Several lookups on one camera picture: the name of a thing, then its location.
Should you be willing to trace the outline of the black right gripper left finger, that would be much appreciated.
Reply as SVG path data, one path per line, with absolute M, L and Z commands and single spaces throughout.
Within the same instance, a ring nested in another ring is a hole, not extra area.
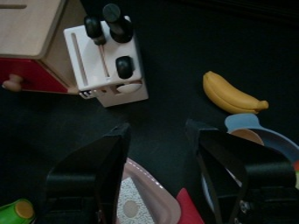
M 116 224 L 129 140 L 129 124 L 123 123 L 52 167 L 35 224 Z

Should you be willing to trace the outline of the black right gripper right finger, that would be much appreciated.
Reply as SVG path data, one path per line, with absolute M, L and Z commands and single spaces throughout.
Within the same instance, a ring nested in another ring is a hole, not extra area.
M 217 224 L 299 224 L 295 168 L 266 146 L 185 122 L 207 201 Z

